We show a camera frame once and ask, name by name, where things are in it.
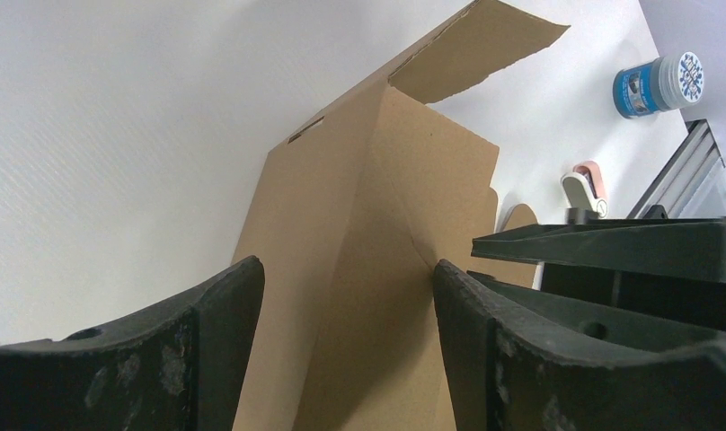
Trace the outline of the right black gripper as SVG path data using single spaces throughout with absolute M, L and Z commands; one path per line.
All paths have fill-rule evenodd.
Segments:
M 477 237 L 471 254 L 546 263 L 546 293 L 469 273 L 518 344 L 559 357 L 726 357 L 726 218 L 531 224 Z

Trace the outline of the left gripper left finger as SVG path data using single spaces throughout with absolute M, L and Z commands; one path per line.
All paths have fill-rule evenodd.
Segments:
M 228 430 L 261 313 L 254 256 L 66 339 L 0 346 L 0 430 Z

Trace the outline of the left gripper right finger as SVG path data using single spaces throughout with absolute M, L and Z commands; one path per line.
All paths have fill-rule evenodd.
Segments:
M 559 357 L 518 344 L 489 291 L 448 260 L 432 278 L 460 430 L 726 430 L 726 357 Z

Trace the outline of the brown cardboard box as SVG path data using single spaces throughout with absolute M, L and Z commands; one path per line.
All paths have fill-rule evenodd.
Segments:
M 264 297 L 237 430 L 453 430 L 432 274 L 495 219 L 496 145 L 432 109 L 565 26 L 474 1 L 268 154 L 235 259 Z

